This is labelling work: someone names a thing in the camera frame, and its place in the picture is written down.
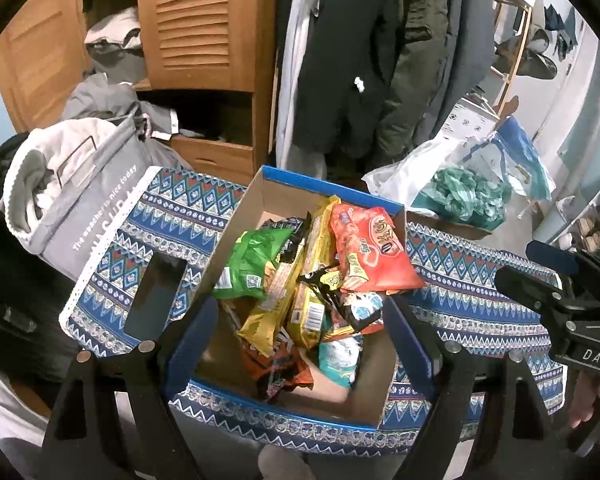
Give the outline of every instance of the yellow snack package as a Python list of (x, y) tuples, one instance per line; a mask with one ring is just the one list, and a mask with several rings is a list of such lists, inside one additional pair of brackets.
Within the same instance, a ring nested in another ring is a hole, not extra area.
[[(302, 273), (314, 272), (328, 266), (335, 256), (335, 238), (330, 231), (331, 209), (339, 204), (339, 197), (333, 195), (314, 213), (311, 230), (306, 242), (306, 257)], [(286, 331), (296, 345), (311, 349), (320, 341), (324, 304), (311, 288), (299, 283), (296, 298), (286, 324)]]
[(267, 297), (259, 302), (238, 330), (238, 335), (266, 357), (275, 354), (274, 345), (296, 290), (305, 254), (304, 240), (298, 245), (296, 259), (281, 263), (267, 289)]

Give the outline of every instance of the drawer handle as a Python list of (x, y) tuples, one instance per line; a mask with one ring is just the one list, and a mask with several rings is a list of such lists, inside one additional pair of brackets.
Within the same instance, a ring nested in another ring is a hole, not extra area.
[(212, 166), (217, 166), (218, 163), (214, 160), (209, 160), (208, 158), (197, 158), (196, 162), (201, 162), (202, 164), (210, 164)]

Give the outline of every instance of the wooden drawer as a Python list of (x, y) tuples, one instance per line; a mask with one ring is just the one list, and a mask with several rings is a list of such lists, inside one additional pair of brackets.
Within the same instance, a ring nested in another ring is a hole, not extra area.
[(253, 148), (203, 139), (174, 137), (170, 146), (199, 173), (248, 186), (253, 178)]

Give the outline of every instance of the patterned tablecloth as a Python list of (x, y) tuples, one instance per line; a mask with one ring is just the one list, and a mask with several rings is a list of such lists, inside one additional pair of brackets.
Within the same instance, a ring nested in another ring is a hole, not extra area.
[[(138, 341), (123, 332), (126, 314), (154, 250), (189, 261), (171, 310), (186, 312), (213, 248), (244, 188), (207, 175), (156, 169), (116, 216), (85, 267), (61, 324), (99, 356), (130, 351)], [(556, 283), (552, 271), (505, 251), (408, 224), (406, 249), (427, 286), (412, 296), (416, 315), (469, 351), (526, 356), (549, 412), (563, 404), (566, 372), (549, 359), (549, 338), (537, 314), (494, 288), (495, 271), (517, 267)], [(472, 397), (462, 438), (475, 434), (483, 396)], [(256, 400), (191, 379), (172, 401), (174, 409), (225, 431), (307, 452), (371, 456), (406, 452), (423, 425), (429, 403), (414, 391), (398, 362), (378, 428), (346, 426), (277, 410)]]

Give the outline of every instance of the jacket sleeve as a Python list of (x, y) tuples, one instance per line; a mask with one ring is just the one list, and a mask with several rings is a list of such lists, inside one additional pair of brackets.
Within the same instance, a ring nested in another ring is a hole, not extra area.
[(446, 0), (402, 0), (404, 35), (376, 130), (371, 166), (401, 160), (435, 92), (445, 59)]

